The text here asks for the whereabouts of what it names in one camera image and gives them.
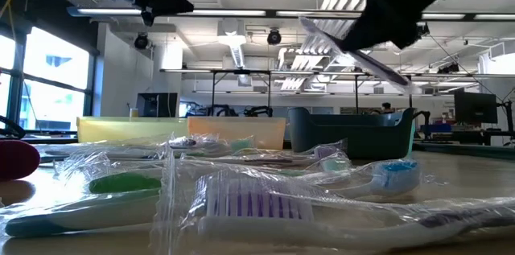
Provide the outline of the black beam with light strips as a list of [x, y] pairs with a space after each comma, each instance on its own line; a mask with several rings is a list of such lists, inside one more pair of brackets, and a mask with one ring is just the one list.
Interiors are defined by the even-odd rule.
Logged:
[[[141, 16], [140, 10], [130, 8], [80, 8], [68, 7], [73, 17], [132, 17]], [[163, 17], [181, 18], [259, 18], [259, 19], [296, 19], [306, 16], [309, 19], [355, 20], [361, 16], [359, 10], [239, 10], [239, 9], [196, 9], [192, 12], [164, 14]], [[471, 22], [471, 23], [515, 23], [513, 13], [422, 13], [421, 21], [427, 22]]]

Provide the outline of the wrapped pink toothbrush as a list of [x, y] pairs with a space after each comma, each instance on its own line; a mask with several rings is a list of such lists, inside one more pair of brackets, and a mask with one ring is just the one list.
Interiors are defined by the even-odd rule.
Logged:
[[218, 137], [212, 134], [191, 134], [172, 138], [169, 145], [172, 149], [200, 150], [217, 147], [220, 143]]

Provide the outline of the black metal gantry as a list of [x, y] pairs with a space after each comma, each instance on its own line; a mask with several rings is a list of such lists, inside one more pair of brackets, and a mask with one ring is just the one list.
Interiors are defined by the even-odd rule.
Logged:
[[244, 68], [238, 68], [238, 69], [200, 69], [200, 68], [189, 68], [189, 69], [160, 69], [160, 72], [168, 72], [168, 73], [209, 73], [212, 76], [212, 90], [211, 90], [211, 116], [213, 117], [215, 114], [215, 91], [216, 91], [216, 85], [219, 81], [223, 80], [227, 74], [233, 74], [236, 76], [239, 75], [247, 75], [251, 76], [252, 74], [255, 75], [267, 75], [268, 80], [265, 80], [265, 84], [268, 87], [267, 92], [262, 92], [262, 94], [267, 95], [267, 106], [271, 106], [271, 77], [272, 72], [270, 70], [256, 70], [256, 69], [244, 69]]
[[382, 103], [390, 103], [393, 107], [408, 107], [414, 96], [398, 90], [386, 81], [360, 76], [340, 77], [323, 83], [321, 78], [314, 80], [300, 78], [282, 83], [274, 82], [270, 94], [273, 105], [329, 107], [335, 113], [341, 107], [347, 108], [380, 108]]

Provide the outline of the magenta cloth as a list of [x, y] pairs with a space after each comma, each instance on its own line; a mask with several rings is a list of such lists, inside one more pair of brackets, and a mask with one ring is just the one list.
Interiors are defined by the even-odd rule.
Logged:
[[19, 140], [0, 140], [0, 182], [22, 179], [32, 174], [41, 161], [31, 144]]

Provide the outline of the blue box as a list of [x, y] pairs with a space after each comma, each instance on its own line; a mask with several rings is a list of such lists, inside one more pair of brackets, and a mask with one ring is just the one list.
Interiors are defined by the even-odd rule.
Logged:
[[431, 132], [431, 133], [448, 133], [452, 131], [452, 125], [449, 124], [429, 124], [429, 125], [421, 125], [420, 130], [422, 132]]

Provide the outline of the orange plastic bin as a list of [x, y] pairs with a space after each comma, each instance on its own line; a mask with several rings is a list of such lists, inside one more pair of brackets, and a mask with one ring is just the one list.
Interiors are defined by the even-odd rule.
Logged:
[[281, 150], [286, 130], [282, 117], [189, 117], [189, 134], [217, 134], [225, 140], [253, 137], [257, 148]]

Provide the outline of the dark green plastic basket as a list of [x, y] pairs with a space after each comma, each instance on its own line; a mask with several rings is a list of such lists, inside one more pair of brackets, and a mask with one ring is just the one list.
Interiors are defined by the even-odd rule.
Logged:
[[290, 144], [295, 152], [345, 140], [350, 159], [404, 158], [411, 148], [414, 109], [370, 115], [311, 114], [305, 108], [288, 111]]

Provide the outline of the teal plastic bin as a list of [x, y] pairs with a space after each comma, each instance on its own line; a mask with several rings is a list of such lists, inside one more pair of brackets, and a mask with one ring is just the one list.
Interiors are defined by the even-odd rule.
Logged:
[[411, 157], [411, 154], [412, 154], [412, 151], [413, 151], [413, 144], [414, 144], [414, 139], [415, 139], [415, 134], [416, 134], [416, 121], [415, 119], [412, 120], [411, 122], [411, 130], [410, 130], [410, 142], [409, 142], [409, 149], [408, 149], [408, 152], [407, 152], [407, 157]]

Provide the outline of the silver ventilation duct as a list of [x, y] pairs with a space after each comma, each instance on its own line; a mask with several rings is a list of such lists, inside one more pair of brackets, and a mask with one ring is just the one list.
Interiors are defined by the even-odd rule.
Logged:
[[[317, 10], [363, 10], [365, 0], [320, 0]], [[334, 75], [326, 71], [340, 71], [352, 63], [332, 54], [329, 46], [321, 39], [307, 35], [300, 48], [279, 52], [280, 69], [289, 74], [275, 81], [282, 92], [325, 93]]]

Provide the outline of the large black framed window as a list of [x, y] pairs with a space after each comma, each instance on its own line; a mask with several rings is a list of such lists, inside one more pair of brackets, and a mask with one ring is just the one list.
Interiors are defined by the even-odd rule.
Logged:
[[29, 132], [75, 132], [90, 113], [93, 57], [33, 27], [0, 30], [0, 116]]

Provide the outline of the black computer monitor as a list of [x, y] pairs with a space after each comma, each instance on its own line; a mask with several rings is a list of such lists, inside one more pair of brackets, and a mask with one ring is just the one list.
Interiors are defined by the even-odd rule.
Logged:
[[140, 117], [175, 117], [177, 93], [139, 93], [136, 108]]
[[455, 119], [468, 124], [498, 122], [497, 102], [494, 94], [454, 93]]

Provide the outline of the black desk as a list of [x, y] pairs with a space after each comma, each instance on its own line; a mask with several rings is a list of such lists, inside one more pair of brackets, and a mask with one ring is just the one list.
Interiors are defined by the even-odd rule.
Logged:
[[504, 130], [453, 130], [432, 132], [427, 138], [424, 133], [416, 133], [415, 141], [436, 144], [465, 144], [491, 146], [492, 138], [508, 137], [515, 140], [515, 131]]

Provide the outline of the yellow plastic bin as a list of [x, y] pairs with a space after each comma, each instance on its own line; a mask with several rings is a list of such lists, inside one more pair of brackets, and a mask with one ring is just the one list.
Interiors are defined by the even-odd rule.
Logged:
[[80, 143], [188, 134], [187, 119], [175, 117], [78, 117], [76, 127]]

